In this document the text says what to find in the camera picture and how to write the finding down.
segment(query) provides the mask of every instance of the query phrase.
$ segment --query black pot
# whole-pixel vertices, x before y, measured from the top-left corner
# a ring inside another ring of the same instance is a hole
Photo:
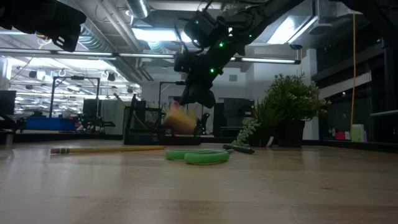
[[[278,146],[301,147],[303,144],[303,131],[305,121],[284,121],[277,130]]]
[[[248,144],[251,147],[269,147],[274,142],[274,136],[275,128],[257,127],[256,131],[253,134],[249,135]]]

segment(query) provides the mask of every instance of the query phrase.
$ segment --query pink object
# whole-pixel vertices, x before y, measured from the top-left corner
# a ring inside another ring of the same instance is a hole
[[[344,132],[336,133],[336,140],[345,140],[345,139],[346,139],[346,133]]]

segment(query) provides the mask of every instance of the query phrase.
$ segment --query small green plant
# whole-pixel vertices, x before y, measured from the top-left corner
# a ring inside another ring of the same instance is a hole
[[[257,105],[254,107],[254,117],[262,127],[275,127],[284,119],[284,115],[272,105],[268,97],[265,97],[261,103],[257,100]]]
[[[310,120],[327,113],[326,106],[330,104],[325,99],[319,99],[319,88],[315,82],[306,85],[303,82],[305,74],[275,76],[267,93],[267,100],[279,111],[285,120]]]
[[[234,146],[244,146],[244,142],[256,131],[256,127],[260,126],[260,122],[255,118],[245,118],[243,121],[243,129],[239,132],[236,140],[232,142]]]

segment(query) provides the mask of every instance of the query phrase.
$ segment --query yellow pencil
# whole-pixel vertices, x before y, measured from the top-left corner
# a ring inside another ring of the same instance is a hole
[[[165,146],[132,146],[132,147],[103,147],[103,148],[60,148],[51,149],[51,154],[69,154],[69,153],[97,153],[97,152],[132,152],[132,151],[150,151],[163,150]]]

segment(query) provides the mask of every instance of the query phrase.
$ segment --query monitor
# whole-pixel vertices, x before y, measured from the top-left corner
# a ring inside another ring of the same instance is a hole
[[[0,114],[13,115],[17,91],[0,90]]]

